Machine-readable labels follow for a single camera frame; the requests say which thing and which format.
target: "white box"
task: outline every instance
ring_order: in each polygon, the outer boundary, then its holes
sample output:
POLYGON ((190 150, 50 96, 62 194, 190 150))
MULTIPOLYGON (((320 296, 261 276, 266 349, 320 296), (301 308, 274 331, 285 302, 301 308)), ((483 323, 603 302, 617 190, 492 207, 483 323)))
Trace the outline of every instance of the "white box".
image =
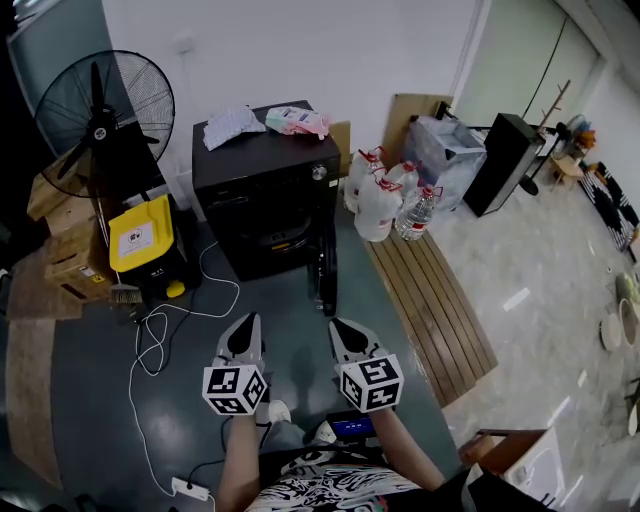
POLYGON ((266 390, 267 383, 254 364, 204 369, 202 398, 217 414, 253 414, 266 390))
POLYGON ((403 385, 404 376, 394 354, 340 365, 340 391, 360 412, 396 405, 403 385))

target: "wooden pallet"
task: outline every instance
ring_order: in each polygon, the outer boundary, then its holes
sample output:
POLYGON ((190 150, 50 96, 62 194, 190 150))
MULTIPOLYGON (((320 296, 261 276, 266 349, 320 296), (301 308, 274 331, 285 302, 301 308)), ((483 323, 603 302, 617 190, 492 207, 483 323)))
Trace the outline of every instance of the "wooden pallet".
POLYGON ((498 364, 462 287, 429 233, 365 245, 438 402, 452 403, 498 364))

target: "wooden slat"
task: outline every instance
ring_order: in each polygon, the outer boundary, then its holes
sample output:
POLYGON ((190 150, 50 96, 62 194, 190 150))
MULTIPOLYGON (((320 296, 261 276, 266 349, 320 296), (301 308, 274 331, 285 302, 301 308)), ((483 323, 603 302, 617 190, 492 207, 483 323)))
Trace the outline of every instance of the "wooden slat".
POLYGON ((366 243, 365 249, 369 253, 369 257, 373 262, 373 266, 376 267, 378 274, 380 274, 380 277, 382 278, 382 283, 384 284, 384 287, 387 289, 387 293, 389 294, 389 298, 391 299, 393 307, 397 311, 398 316, 400 317, 400 321, 402 322, 402 326, 404 327, 404 330, 407 333, 407 336, 409 337, 409 339, 411 340, 411 343, 413 344, 416 355, 418 356, 418 359, 420 359, 420 363, 422 364, 422 367, 424 368, 424 371, 427 374, 427 379, 431 384, 431 388, 433 389, 433 392, 436 396, 436 399, 438 400, 438 403, 440 404, 440 407, 446 406, 447 402, 444 398, 444 395, 442 394, 442 389, 440 388, 438 379, 436 379, 435 373, 431 368, 431 363, 427 358, 424 348, 420 344, 418 335, 416 334, 415 329, 413 328, 413 325, 411 324, 411 321, 407 316, 407 313, 405 312, 404 308, 402 307, 402 304, 400 303, 400 299, 398 298, 398 295, 393 289, 393 285, 389 280, 389 276, 387 276, 387 273, 382 267, 382 264, 380 263, 380 260, 378 259, 375 252, 373 251, 373 248, 371 247, 371 245, 366 243))
POLYGON ((456 336, 447 315, 442 309, 438 298, 433 292, 431 284, 424 274, 424 270, 420 267, 420 264, 413 255, 413 252, 411 252, 409 244, 402 240, 395 230, 392 230, 390 238, 407 265, 407 268, 411 272, 415 283, 418 285, 422 300, 427 305, 429 314, 435 321, 434 331, 437 329, 444 339, 444 342, 453 356, 453 360, 460 371, 460 375, 462 376, 462 380, 464 381, 467 389, 473 388, 476 384, 476 378, 471 370, 471 365, 469 364, 467 355, 464 352, 462 344, 456 336))
POLYGON ((482 377, 484 377, 485 371, 482 368, 482 364, 480 364, 480 356, 476 353, 476 349, 471 343, 471 340, 467 335, 467 331, 465 331, 464 326, 462 325, 462 320, 460 320, 460 317, 456 313, 451 300, 449 300, 447 293, 444 291, 444 288, 442 287, 442 284, 440 283, 435 270, 420 249, 419 242, 410 243, 407 245, 409 246, 409 249, 411 249, 411 252, 415 256, 415 258, 418 260, 418 264, 420 265, 422 272, 429 281, 429 284, 431 285, 431 288, 433 289, 433 292, 435 293, 435 296, 437 297, 442 310, 444 311, 445 315, 447 315, 447 319, 451 323, 451 327, 453 328, 458 340, 460 340, 460 346, 462 347, 465 356, 467 356, 467 361, 469 361, 469 366, 471 366, 473 376, 476 378, 476 380, 481 379, 482 377))
POLYGON ((46 255, 51 239, 20 260, 14 269, 9 292, 7 318, 55 318, 67 320, 82 316, 82 303, 44 279, 46 255))
POLYGON ((402 282, 404 283, 404 286, 407 288, 409 295, 411 296, 411 299, 415 303, 416 308, 418 310, 418 314, 422 318, 425 324, 425 327, 427 328, 427 331, 431 336, 431 340, 433 341, 433 344, 435 345, 436 350, 438 351, 438 353, 440 354, 440 357, 442 358, 442 362, 444 364, 445 369, 447 370, 447 374, 451 379, 451 382, 453 384, 454 389, 456 390, 456 393, 458 393, 458 396, 463 395, 465 392, 467 392, 469 389, 473 387, 473 384, 469 386, 465 381, 465 379, 463 378, 462 373, 460 372, 460 369, 458 368, 458 365, 456 364, 456 361, 451 351, 449 350, 449 346, 447 345, 444 337, 442 336, 442 333, 440 332, 440 329, 438 328, 438 325, 435 319, 433 318, 433 315, 429 310, 429 307, 424 301, 424 298, 420 293, 418 285, 416 284, 413 278, 413 275, 409 270, 409 267, 405 264, 404 260, 402 259, 402 256, 400 256, 398 249, 389 238, 387 238, 384 242, 382 242, 382 245, 387 251, 387 254, 391 258, 391 260, 393 261, 392 265, 395 266, 396 269, 398 270, 398 273, 400 274, 400 277, 402 279, 402 282))
POLYGON ((497 366, 498 360, 496 359, 496 355, 493 352, 493 349, 491 348, 491 344, 489 343, 489 340, 487 339, 487 335, 485 334, 484 329, 480 325, 480 321, 478 320, 478 317, 476 316, 475 311, 471 307, 471 303, 469 302, 469 299, 467 299, 467 296, 465 295, 464 290, 460 286, 460 283, 456 279, 456 276, 454 275, 453 271, 449 267, 447 260, 445 259, 443 254, 440 252, 440 249, 438 248, 437 244, 435 243, 435 241, 433 240, 433 238, 431 237, 428 231, 424 234, 422 238, 426 242, 427 246, 429 247, 433 255, 435 256, 438 263, 440 264, 440 267, 442 268, 447 279, 451 283, 453 290, 456 292, 456 295, 460 299, 462 306, 467 312, 467 317, 469 318, 471 325, 473 325, 473 328, 476 331, 480 344, 484 348, 484 352, 487 355, 489 362, 494 367, 497 366))
POLYGON ((62 489, 51 417, 51 356, 56 322, 9 324, 7 426, 14 455, 51 485, 62 489))
POLYGON ((462 327, 467 334, 467 337, 469 338, 469 341, 473 345, 474 351, 478 356, 480 365, 482 366, 482 370, 485 374, 489 373, 493 368, 495 368, 495 365, 491 364, 491 362, 489 361, 484 347, 480 343, 478 334, 476 333, 473 325, 471 324, 471 321, 469 320, 467 311, 460 302, 460 298, 453 289, 453 286, 447 278, 444 269, 440 266, 440 263, 438 263, 438 260, 436 260, 435 256, 431 252, 431 249, 429 249, 429 246, 423 238, 420 238, 420 240, 418 241, 418 247, 427 259, 429 265, 433 269, 434 275, 444 289, 444 293, 447 295, 449 301, 451 302, 451 305, 455 310, 455 314, 458 316, 460 323, 462 324, 462 327))
POLYGON ((386 275, 388 276, 391 285, 398 295, 400 304, 406 312, 406 315, 409 318, 409 321, 411 322, 416 335, 418 336, 420 345, 422 345, 422 348, 424 349, 429 364, 433 369, 433 373, 435 374, 438 385, 442 390, 445 402, 453 402, 456 398, 458 398, 458 394, 453 387, 451 378, 447 374, 442 359, 440 358, 440 355, 438 354, 438 351, 436 350, 435 345, 431 340, 431 336, 429 335, 429 332, 427 331, 427 328, 418 313, 413 299, 410 297, 409 292, 404 286, 396 267, 391 263, 391 259, 389 258, 389 255, 387 254, 382 244, 371 244, 371 247, 378 257, 380 264, 385 268, 386 275))

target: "human arm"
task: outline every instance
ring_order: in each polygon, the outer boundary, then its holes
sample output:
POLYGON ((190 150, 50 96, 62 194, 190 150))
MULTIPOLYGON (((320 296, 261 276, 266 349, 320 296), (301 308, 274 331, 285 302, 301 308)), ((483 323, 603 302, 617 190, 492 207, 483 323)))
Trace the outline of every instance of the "human arm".
POLYGON ((255 416, 234 416, 218 490, 220 512, 241 512, 258 497, 258 450, 255 416))
POLYGON ((445 483, 444 476, 415 442, 396 413, 380 409, 369 413, 382 451, 402 476, 427 491, 445 483))

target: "black speaker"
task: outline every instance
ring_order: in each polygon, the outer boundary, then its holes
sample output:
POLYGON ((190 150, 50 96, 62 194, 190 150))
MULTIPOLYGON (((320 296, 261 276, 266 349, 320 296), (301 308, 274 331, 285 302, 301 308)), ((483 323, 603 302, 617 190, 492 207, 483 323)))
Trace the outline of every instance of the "black speaker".
POLYGON ((487 159, 464 200, 478 217, 494 212, 509 198, 544 143, 515 114, 498 114, 485 140, 487 159))

